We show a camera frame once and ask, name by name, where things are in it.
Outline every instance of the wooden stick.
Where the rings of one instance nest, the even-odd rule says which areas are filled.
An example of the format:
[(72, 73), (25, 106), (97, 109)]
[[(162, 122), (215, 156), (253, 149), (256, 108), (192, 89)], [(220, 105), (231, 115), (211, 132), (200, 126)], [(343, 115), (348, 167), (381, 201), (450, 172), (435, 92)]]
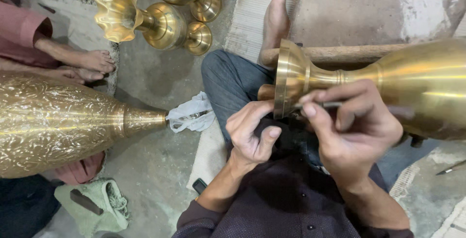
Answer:
[(257, 100), (269, 99), (275, 99), (275, 85), (264, 84), (259, 88), (259, 92), (257, 92)]
[[(409, 44), (365, 45), (339, 47), (303, 48), (304, 54), (316, 65), (370, 64), (378, 61), (390, 52), (406, 48)], [(265, 50), (262, 53), (262, 64), (276, 68), (280, 49)]]

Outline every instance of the bare foot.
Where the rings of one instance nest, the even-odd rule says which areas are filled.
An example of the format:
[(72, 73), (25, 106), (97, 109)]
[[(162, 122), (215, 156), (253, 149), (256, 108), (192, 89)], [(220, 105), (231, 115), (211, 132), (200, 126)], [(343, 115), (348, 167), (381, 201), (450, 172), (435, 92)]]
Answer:
[(43, 69), (38, 74), (48, 76), (66, 83), (84, 84), (84, 80), (72, 69)]
[(272, 0), (267, 7), (264, 17), (264, 41), (260, 54), (263, 50), (280, 47), (280, 42), (288, 36), (290, 30), (290, 19), (286, 7), (287, 0)]
[(103, 79), (103, 74), (97, 71), (90, 71), (85, 68), (76, 68), (76, 67), (70, 67), (70, 66), (60, 66), (58, 69), (61, 70), (72, 70), (76, 74), (79, 75), (83, 80), (86, 82), (94, 82), (96, 80), (102, 80)]
[(74, 67), (98, 71), (101, 74), (115, 70), (115, 61), (110, 57), (108, 50), (73, 51), (72, 53), (75, 54), (76, 61), (70, 62), (70, 65)]

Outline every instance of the hand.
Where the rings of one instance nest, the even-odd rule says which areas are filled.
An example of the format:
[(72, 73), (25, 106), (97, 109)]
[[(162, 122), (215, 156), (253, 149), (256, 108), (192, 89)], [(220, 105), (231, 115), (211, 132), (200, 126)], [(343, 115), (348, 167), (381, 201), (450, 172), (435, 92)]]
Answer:
[[(336, 100), (346, 101), (337, 110), (334, 122), (315, 102)], [(300, 103), (319, 138), (321, 162), (344, 189), (365, 182), (372, 165), (403, 133), (370, 80), (315, 90), (302, 97)]]
[(77, 83), (77, 84), (84, 84), (84, 80), (73, 70), (61, 70), (61, 69), (44, 69), (39, 74), (54, 78), (57, 80), (61, 80), (66, 83)]
[(254, 135), (254, 129), (260, 119), (273, 109), (273, 100), (253, 101), (228, 118), (226, 130), (234, 146), (229, 163), (234, 167), (248, 172), (257, 164), (269, 160), (272, 146), (282, 133), (282, 129), (269, 126), (262, 131), (260, 139)]

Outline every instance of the mobile phone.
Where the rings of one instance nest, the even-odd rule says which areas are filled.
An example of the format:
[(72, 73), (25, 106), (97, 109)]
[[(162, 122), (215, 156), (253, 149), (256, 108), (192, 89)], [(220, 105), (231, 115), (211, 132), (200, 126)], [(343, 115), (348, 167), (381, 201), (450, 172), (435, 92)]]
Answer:
[(207, 188), (207, 184), (202, 181), (201, 178), (197, 179), (193, 184), (192, 187), (198, 192), (199, 195)]

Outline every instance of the fingernail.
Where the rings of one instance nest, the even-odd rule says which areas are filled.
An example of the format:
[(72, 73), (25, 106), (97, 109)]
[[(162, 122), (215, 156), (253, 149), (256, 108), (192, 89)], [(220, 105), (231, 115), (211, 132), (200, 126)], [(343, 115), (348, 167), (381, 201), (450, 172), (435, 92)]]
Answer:
[(272, 137), (272, 138), (277, 138), (280, 135), (281, 132), (282, 132), (281, 129), (273, 128), (273, 129), (270, 130), (268, 135), (270, 135), (270, 137)]
[(323, 99), (323, 97), (325, 97), (325, 92), (319, 92), (319, 94), (317, 95), (317, 97), (319, 99)]
[(302, 109), (304, 110), (304, 112), (306, 112), (306, 116), (308, 117), (315, 116), (317, 113), (316, 108), (314, 108), (312, 104), (305, 104)]

